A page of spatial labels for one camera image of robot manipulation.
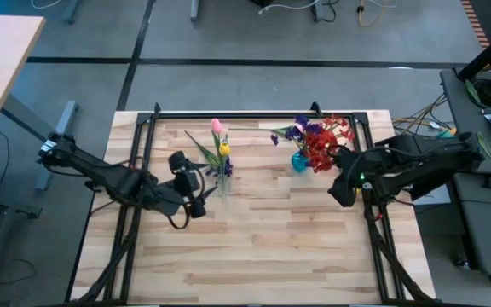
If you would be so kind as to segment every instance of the table leg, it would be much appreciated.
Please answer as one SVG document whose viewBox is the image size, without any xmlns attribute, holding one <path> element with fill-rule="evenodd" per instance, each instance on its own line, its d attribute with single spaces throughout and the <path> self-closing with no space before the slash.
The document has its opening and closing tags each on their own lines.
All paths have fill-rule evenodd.
<svg viewBox="0 0 491 307">
<path fill-rule="evenodd" d="M 25 213 L 29 218 L 38 218 L 41 214 L 41 209 L 33 206 L 26 206 L 16 200 L 7 200 L 0 195 L 0 206 L 16 210 L 20 213 Z"/>
<path fill-rule="evenodd" d="M 315 22 L 321 22 L 321 20 L 323 20 L 323 0 L 315 3 Z"/>
<path fill-rule="evenodd" d="M 198 7 L 200 0 L 191 0 L 191 21 L 198 19 Z"/>
<path fill-rule="evenodd" d="M 53 129 L 49 124 L 45 123 L 44 120 L 39 118 L 32 110 L 18 101 L 18 99 L 14 98 L 12 95 L 9 95 L 7 98 L 5 105 L 1 109 L 1 113 L 44 143 L 47 141 L 50 133 L 65 133 L 67 131 L 73 114 L 75 111 L 77 111 L 77 109 L 78 104 L 75 101 L 68 101 L 55 129 Z M 49 179 L 49 171 L 42 168 L 36 181 L 35 189 L 47 189 L 49 186 Z"/>
<path fill-rule="evenodd" d="M 75 13 L 77 13 L 77 8 L 81 2 L 82 0 L 69 0 L 66 11 L 64 12 L 64 21 L 66 23 L 71 25 L 75 22 Z"/>
</svg>

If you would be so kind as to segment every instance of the black desk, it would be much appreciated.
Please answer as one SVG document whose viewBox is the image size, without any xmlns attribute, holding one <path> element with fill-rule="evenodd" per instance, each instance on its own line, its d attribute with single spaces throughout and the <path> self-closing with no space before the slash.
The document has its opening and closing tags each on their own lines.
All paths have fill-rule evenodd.
<svg viewBox="0 0 491 307">
<path fill-rule="evenodd" d="M 491 78 L 491 72 L 482 77 Z M 480 114 L 480 108 L 470 101 L 465 84 L 451 70 L 442 71 L 441 80 L 458 132 L 480 131 L 491 147 L 491 125 Z M 466 237 L 471 240 L 464 243 L 471 243 L 479 269 L 491 279 L 491 188 L 482 187 L 487 174 L 491 174 L 490 158 L 483 161 L 475 173 L 455 175 L 453 185 L 459 198 Z"/>
</svg>

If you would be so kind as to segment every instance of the pink tulip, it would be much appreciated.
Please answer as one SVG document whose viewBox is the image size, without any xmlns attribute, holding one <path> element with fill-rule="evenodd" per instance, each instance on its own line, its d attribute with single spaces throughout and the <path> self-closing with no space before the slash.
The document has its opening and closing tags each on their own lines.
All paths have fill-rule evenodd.
<svg viewBox="0 0 491 307">
<path fill-rule="evenodd" d="M 211 129 L 215 133 L 221 133 L 221 131 L 222 131 L 222 125 L 219 122 L 219 119 L 211 119 Z"/>
</svg>

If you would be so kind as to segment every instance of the floor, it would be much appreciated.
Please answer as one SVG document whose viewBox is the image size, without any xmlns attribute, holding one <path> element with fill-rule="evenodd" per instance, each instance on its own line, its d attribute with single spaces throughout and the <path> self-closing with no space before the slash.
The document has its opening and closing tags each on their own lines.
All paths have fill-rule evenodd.
<svg viewBox="0 0 491 307">
<path fill-rule="evenodd" d="M 72 133 L 79 146 L 100 157 L 115 110 L 151 110 L 155 102 L 164 110 L 221 110 L 304 109 L 317 101 L 325 109 L 384 108 L 406 116 L 442 93 L 441 68 L 460 66 L 481 51 L 459 0 L 400 1 L 370 28 L 357 26 L 356 0 L 341 0 L 337 20 L 320 24 L 308 10 L 271 9 L 259 16 L 246 0 L 202 0 L 196 23 L 188 18 L 189 0 L 88 0 L 71 26 L 61 20 L 67 2 L 35 10 L 27 0 L 0 0 L 0 14 L 48 20 L 32 54 L 32 61 L 48 63 L 26 64 L 12 93 L 51 124 L 68 100 L 77 101 Z M 365 19 L 377 12 L 368 4 Z M 214 65 L 194 59 L 212 59 Z M 289 61 L 263 66 L 218 59 Z M 301 67 L 305 61 L 329 67 Z M 451 119 L 446 106 L 436 115 Z M 27 274 L 14 259 L 35 264 L 38 274 L 0 285 L 0 303 L 56 304 L 68 290 L 92 193 L 69 177 L 53 177 L 48 191 L 34 191 L 40 144 L 4 116 L 0 131 L 9 137 L 11 152 L 0 193 L 43 208 L 37 220 L 16 218 L 0 257 L 0 280 Z M 0 138 L 0 175 L 4 146 Z M 459 227 L 436 233 L 438 220 L 420 223 L 437 297 L 491 305 L 488 280 L 450 263 Z"/>
</svg>

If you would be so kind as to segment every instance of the blue vase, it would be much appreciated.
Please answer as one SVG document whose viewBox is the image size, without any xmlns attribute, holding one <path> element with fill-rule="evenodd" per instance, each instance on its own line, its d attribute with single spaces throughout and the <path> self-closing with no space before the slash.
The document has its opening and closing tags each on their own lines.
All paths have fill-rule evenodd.
<svg viewBox="0 0 491 307">
<path fill-rule="evenodd" d="M 308 158 L 306 158 L 300 151 L 297 151 L 291 157 L 291 165 L 297 172 L 303 172 L 308 167 Z"/>
</svg>

